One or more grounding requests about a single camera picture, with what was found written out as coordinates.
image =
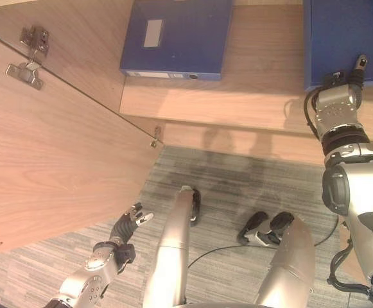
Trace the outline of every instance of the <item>wooden cabinet door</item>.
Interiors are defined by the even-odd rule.
[[[27,55],[23,28],[49,31],[43,66],[102,105],[119,112],[119,71],[132,0],[43,0],[0,7],[0,40]]]
[[[42,69],[40,91],[5,75],[25,61],[0,42],[0,251],[120,216],[162,148]]]

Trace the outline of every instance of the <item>wooden cabinet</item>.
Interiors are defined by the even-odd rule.
[[[5,75],[25,60],[0,42],[0,251],[120,216],[162,148],[49,72]]]

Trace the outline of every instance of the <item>blue binder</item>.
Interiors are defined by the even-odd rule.
[[[359,55],[373,84],[373,0],[304,0],[305,89],[322,84],[325,74],[349,73]]]

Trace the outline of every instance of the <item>black cable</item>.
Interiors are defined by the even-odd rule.
[[[322,239],[320,242],[317,242],[316,244],[314,244],[314,247],[317,247],[321,244],[323,244],[324,242],[326,242],[333,234],[334,234],[334,231],[336,230],[337,226],[339,224],[339,216],[336,215],[336,222],[334,224],[334,227],[332,228],[332,230],[330,231],[330,233],[324,238]],[[212,250],[209,250],[208,252],[205,252],[203,254],[201,254],[199,257],[197,257],[195,260],[193,260],[188,266],[187,268],[190,268],[194,263],[198,262],[201,258],[205,257],[206,255],[209,255],[210,253],[212,252],[217,252],[219,250],[225,250],[225,249],[229,249],[229,248],[237,248],[237,247],[257,247],[257,248],[266,248],[266,249],[273,249],[273,250],[276,250],[277,248],[275,247],[269,247],[269,246],[255,246],[255,245],[234,245],[234,246],[225,246],[225,247],[219,247],[219,248],[215,248],[215,249],[212,249]]]
[[[276,250],[275,247],[255,246],[255,245],[245,245],[245,246],[243,246],[243,245],[234,245],[234,246],[219,247],[219,248],[215,248],[215,249],[209,250],[208,252],[205,252],[204,254],[200,255],[195,260],[193,260],[192,263],[187,266],[187,268],[190,268],[194,263],[198,262],[201,258],[205,257],[206,255],[209,255],[212,252],[217,252],[218,250],[224,250],[224,249],[236,248],[236,247],[258,247],[258,248],[266,248],[266,249]]]
[[[309,111],[308,111],[308,103],[309,103],[309,99],[310,98],[313,98],[315,95],[317,95],[320,91],[322,90],[322,88],[316,88],[314,90],[312,90],[311,92],[309,92],[305,99],[304,99],[304,102],[303,102],[303,112],[304,112],[304,116],[306,118],[306,122],[308,124],[308,126],[310,127],[310,130],[312,131],[313,135],[315,135],[315,137],[319,140],[319,136],[317,134],[317,129],[315,127],[315,125],[313,125],[313,122],[312,120],[310,119],[310,116],[309,116]]]
[[[368,286],[364,286],[363,284],[345,284],[340,282],[336,277],[336,270],[347,258],[353,248],[353,242],[351,239],[349,239],[347,243],[347,247],[334,255],[332,261],[330,262],[330,275],[327,279],[327,283],[331,284],[337,290],[342,292],[363,293],[364,295],[369,295]]]
[[[338,224],[339,224],[339,216],[336,215],[336,221],[334,222],[334,226],[332,228],[332,231],[330,231],[330,233],[324,239],[322,239],[320,242],[317,242],[316,244],[314,244],[314,247],[317,247],[320,244],[323,244],[324,242],[326,242],[334,234],[334,231],[336,231],[336,228],[338,227]]]

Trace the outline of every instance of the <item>robotic hand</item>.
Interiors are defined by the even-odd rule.
[[[325,155],[323,201],[345,218],[351,233],[348,247],[332,260],[327,282],[340,291],[366,294],[373,302],[373,144],[357,119],[366,65],[361,55],[347,82],[343,72],[328,76],[323,87],[307,95],[304,113]],[[309,117],[310,99],[316,126]],[[334,274],[353,247],[370,287],[341,283]]]
[[[85,266],[67,277],[45,308],[90,308],[103,298],[103,294],[115,276],[126,264],[135,259],[135,248],[128,244],[137,227],[153,218],[149,213],[143,216],[142,205],[132,205],[115,223],[109,241],[100,242],[93,248]]]

